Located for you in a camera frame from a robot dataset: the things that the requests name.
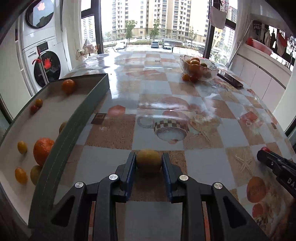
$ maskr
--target dryer door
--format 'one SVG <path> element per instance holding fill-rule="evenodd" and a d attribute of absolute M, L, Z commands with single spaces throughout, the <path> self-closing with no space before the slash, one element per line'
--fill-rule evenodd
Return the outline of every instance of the dryer door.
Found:
<path fill-rule="evenodd" d="M 46 51 L 41 55 L 41 59 L 48 81 L 58 80 L 61 74 L 61 63 L 59 57 L 52 51 Z M 45 86 L 45 82 L 37 62 L 35 62 L 34 66 L 34 77 L 40 87 Z"/>
<path fill-rule="evenodd" d="M 54 14 L 52 0 L 41 0 L 32 3 L 26 11 L 26 22 L 32 28 L 42 28 L 47 25 Z"/>

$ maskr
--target white curtain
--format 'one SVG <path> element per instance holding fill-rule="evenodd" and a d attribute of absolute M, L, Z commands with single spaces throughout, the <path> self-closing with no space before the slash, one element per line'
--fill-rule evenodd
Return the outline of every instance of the white curtain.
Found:
<path fill-rule="evenodd" d="M 239 46 L 239 43 L 244 38 L 244 35 L 251 22 L 251 5 L 252 5 L 252 1 L 250 0 L 238 0 L 237 26 L 235 28 L 233 45 L 232 45 L 229 61 L 233 57 L 237 47 Z"/>

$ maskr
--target table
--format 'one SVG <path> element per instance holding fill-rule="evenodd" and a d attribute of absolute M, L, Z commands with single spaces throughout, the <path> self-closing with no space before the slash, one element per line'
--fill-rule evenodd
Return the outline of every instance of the table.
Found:
<path fill-rule="evenodd" d="M 292 197 L 256 154 L 267 146 L 296 162 L 289 140 L 245 83 L 241 90 L 217 76 L 185 83 L 179 58 L 150 51 L 101 54 L 66 76 L 108 73 L 110 90 L 76 142 L 55 203 L 77 181 L 98 182 L 131 151 L 150 148 L 168 152 L 198 182 L 221 182 L 271 236 Z M 182 206 L 167 202 L 161 173 L 149 180 L 136 175 L 130 201 L 117 210 L 119 240 L 180 238 Z"/>

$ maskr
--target glass bowl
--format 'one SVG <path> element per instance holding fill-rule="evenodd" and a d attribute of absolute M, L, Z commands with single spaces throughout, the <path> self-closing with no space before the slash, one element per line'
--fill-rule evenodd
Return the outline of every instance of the glass bowl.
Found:
<path fill-rule="evenodd" d="M 209 59 L 198 57 L 200 63 L 207 64 L 207 67 L 203 67 L 197 64 L 189 64 L 187 61 L 189 61 L 191 58 L 193 58 L 193 56 L 180 56 L 180 66 L 183 72 L 190 76 L 191 82 L 196 82 L 198 80 L 207 80 L 218 74 L 218 68 Z"/>

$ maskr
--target washing machine control panel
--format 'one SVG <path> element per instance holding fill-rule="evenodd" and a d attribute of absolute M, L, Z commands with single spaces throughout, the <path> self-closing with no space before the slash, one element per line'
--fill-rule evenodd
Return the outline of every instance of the washing machine control panel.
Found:
<path fill-rule="evenodd" d="M 44 52 L 45 50 L 48 50 L 48 43 L 45 42 L 43 44 L 37 45 L 37 48 L 40 49 L 40 53 Z"/>

